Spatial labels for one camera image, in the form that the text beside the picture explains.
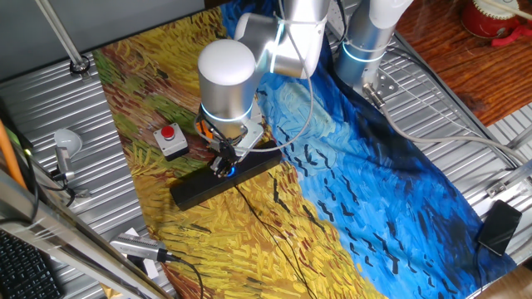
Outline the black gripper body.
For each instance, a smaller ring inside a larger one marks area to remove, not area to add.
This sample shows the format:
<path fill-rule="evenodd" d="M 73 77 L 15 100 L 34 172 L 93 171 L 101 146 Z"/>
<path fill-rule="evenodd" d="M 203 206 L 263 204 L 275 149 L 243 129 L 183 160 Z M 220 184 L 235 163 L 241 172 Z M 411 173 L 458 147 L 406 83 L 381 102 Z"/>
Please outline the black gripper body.
<path fill-rule="evenodd" d="M 222 164 L 235 164 L 238 160 L 234 147 L 228 141 L 214 140 L 210 142 L 209 147 L 216 152 Z"/>

